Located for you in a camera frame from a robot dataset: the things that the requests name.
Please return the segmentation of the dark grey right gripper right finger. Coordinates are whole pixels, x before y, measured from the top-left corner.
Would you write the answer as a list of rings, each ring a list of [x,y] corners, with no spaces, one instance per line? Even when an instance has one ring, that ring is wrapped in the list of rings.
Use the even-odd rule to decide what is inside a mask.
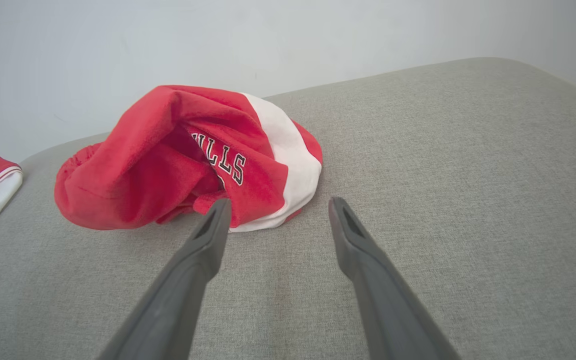
[[[459,359],[345,199],[330,198],[328,215],[338,266],[354,287],[371,359]]]

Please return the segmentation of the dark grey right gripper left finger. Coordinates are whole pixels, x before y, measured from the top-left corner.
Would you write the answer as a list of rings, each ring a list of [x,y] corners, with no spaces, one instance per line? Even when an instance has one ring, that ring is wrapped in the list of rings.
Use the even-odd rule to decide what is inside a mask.
[[[208,283],[220,270],[231,202],[219,199],[158,274],[99,355],[101,360],[187,360]]]

